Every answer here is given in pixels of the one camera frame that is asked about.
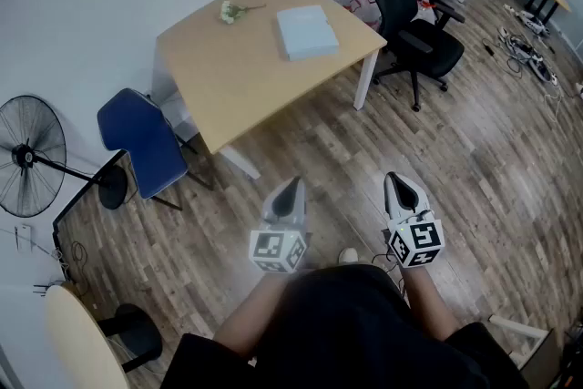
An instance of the white shoe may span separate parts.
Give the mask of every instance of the white shoe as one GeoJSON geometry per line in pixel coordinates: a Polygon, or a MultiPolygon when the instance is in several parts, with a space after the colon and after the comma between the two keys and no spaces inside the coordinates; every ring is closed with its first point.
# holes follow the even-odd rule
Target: white shoe
{"type": "Polygon", "coordinates": [[[345,248],[338,255],[338,264],[348,264],[358,262],[358,253],[354,248],[345,248]]]}

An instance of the black pedestal fan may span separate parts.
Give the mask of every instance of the black pedestal fan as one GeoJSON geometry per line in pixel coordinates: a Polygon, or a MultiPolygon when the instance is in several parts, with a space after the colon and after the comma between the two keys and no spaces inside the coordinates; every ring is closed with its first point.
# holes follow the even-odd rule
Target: black pedestal fan
{"type": "Polygon", "coordinates": [[[19,96],[0,107],[0,206],[19,218],[36,216],[55,200],[65,174],[97,184],[110,210],[126,197],[128,178],[121,167],[89,177],[66,165],[65,134],[45,101],[19,96]]]}

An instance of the black sleeve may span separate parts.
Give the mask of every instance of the black sleeve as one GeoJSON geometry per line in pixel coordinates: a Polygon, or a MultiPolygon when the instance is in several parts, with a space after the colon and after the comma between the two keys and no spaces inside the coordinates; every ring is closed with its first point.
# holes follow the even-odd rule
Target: black sleeve
{"type": "Polygon", "coordinates": [[[490,387],[528,389],[528,384],[510,357],[481,322],[473,322],[450,335],[446,343],[474,360],[490,387]]]}
{"type": "Polygon", "coordinates": [[[226,387],[250,381],[254,368],[224,345],[194,334],[184,334],[160,389],[204,385],[226,387]]]}

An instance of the person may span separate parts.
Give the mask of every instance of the person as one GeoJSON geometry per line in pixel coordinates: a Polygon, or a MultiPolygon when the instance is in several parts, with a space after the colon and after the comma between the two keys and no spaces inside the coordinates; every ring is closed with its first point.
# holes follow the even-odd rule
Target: person
{"type": "Polygon", "coordinates": [[[161,388],[528,388],[482,323],[460,326],[425,267],[401,269],[407,306],[355,249],[339,263],[266,274],[212,340],[182,337],[161,388]]]}

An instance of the blue chair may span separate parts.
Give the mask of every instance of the blue chair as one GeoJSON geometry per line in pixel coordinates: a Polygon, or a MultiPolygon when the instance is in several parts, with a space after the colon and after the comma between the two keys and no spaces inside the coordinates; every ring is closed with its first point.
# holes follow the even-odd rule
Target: blue chair
{"type": "Polygon", "coordinates": [[[129,153],[143,199],[182,210],[157,195],[184,175],[212,190],[212,182],[189,172],[179,142],[195,154],[197,151],[174,133],[160,108],[137,91],[119,91],[97,112],[97,123],[107,149],[129,153]]]}

